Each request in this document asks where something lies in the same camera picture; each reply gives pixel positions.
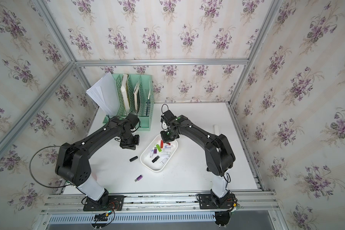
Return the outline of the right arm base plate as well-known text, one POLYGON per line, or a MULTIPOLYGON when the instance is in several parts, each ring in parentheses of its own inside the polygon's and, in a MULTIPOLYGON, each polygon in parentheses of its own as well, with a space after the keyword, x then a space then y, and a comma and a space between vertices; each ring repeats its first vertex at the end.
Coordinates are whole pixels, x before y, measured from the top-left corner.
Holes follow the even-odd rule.
POLYGON ((234 209, 238 199, 235 194, 227 193, 224 197, 218 198, 214 194, 197 194, 200 209, 234 209))

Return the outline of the clear white usb flash drive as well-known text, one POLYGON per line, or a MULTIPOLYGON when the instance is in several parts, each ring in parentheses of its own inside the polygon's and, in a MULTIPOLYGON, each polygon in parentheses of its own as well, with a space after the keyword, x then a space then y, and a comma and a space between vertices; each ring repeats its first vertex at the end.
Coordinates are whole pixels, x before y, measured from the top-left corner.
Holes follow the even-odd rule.
POLYGON ((170 156, 171 156, 171 153, 170 153, 170 152, 163 152, 163 153, 161 154, 161 157, 163 157, 163 158, 170 158, 170 156))

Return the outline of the black usb flash drive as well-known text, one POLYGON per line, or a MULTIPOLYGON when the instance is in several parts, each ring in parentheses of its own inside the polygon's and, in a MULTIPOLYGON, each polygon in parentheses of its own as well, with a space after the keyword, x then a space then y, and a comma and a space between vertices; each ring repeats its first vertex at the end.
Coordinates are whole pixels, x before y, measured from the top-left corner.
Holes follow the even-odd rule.
POLYGON ((138 156, 135 156, 135 157, 129 159, 129 161, 130 161, 130 162, 133 162, 133 161, 135 161, 135 160, 137 160, 137 159, 138 159, 138 156))

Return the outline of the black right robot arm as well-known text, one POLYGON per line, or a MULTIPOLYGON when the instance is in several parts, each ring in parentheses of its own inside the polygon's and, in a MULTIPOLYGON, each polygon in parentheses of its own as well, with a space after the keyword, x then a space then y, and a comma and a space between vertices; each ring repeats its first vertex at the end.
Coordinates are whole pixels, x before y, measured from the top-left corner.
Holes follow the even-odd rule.
POLYGON ((161 123, 167 126, 167 129, 160 132, 163 142, 172 142, 183 135, 204 150, 208 170, 218 177, 218 180, 213 182, 211 193, 217 198, 225 197, 230 182, 227 173, 236 160, 227 137, 223 134, 211 134, 196 126, 187 117, 175 116, 171 110, 162 113, 161 123))

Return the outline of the silver white swivel usb drive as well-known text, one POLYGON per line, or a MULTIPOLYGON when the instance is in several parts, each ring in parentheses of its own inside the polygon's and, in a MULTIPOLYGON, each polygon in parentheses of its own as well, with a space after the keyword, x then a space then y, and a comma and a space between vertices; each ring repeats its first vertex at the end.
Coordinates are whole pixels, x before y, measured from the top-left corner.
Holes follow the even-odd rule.
POLYGON ((152 159, 152 157, 154 156, 154 154, 155 154, 155 150, 152 149, 151 152, 150 152, 150 155, 149 155, 151 159, 152 159))

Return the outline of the white slim usb flash drive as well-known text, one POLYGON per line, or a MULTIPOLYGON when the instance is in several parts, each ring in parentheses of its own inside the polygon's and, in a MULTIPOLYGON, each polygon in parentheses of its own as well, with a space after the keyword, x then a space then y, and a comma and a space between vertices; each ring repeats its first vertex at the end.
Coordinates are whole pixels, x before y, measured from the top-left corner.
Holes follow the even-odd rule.
POLYGON ((162 167, 168 162, 168 158, 164 158, 159 162, 159 165, 161 165, 162 167))

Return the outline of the dark grey usb flash drive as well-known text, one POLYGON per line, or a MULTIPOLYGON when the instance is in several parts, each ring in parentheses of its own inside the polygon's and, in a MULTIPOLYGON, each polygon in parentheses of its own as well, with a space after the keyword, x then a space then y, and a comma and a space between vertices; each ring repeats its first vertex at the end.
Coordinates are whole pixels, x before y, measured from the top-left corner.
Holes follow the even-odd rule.
POLYGON ((160 158, 160 156, 156 156, 151 162, 152 162, 152 163, 155 163, 156 161, 159 160, 159 158, 160 158))

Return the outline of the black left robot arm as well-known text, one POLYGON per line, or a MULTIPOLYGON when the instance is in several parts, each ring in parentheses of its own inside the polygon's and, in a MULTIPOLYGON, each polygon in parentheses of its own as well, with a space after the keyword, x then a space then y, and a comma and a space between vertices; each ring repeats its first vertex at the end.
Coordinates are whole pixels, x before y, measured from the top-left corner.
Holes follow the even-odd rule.
POLYGON ((58 152, 55 173, 67 180, 94 202, 106 205, 109 192, 91 176, 90 158, 106 143, 116 138, 122 149, 135 150, 140 137, 134 132, 138 116, 112 117, 93 134, 74 144, 64 143, 58 152))

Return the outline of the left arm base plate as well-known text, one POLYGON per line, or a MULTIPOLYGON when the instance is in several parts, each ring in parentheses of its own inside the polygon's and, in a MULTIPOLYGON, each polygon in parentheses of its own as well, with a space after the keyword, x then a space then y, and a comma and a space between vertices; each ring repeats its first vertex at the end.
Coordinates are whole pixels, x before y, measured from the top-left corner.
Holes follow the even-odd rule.
POLYGON ((109 195, 104 196, 98 201, 94 201, 89 197, 82 200, 83 211, 121 211, 123 207, 125 196, 109 195))

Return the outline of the white plastic storage box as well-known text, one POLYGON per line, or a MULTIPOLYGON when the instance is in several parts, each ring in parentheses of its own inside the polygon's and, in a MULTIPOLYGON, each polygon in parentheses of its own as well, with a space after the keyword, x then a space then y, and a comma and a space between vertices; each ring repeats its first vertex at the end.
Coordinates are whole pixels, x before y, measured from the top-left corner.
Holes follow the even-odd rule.
POLYGON ((140 162, 152 172, 160 173, 171 160, 178 146, 177 140, 164 143, 161 136, 157 135, 140 155, 140 162))

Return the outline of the green usb flash drive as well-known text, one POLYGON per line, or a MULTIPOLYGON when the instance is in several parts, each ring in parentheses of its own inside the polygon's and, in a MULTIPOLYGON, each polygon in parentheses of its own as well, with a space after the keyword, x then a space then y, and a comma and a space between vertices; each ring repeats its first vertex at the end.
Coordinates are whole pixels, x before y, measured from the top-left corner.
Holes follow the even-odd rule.
POLYGON ((160 145, 156 145, 156 148, 157 148, 158 152, 162 152, 160 145))

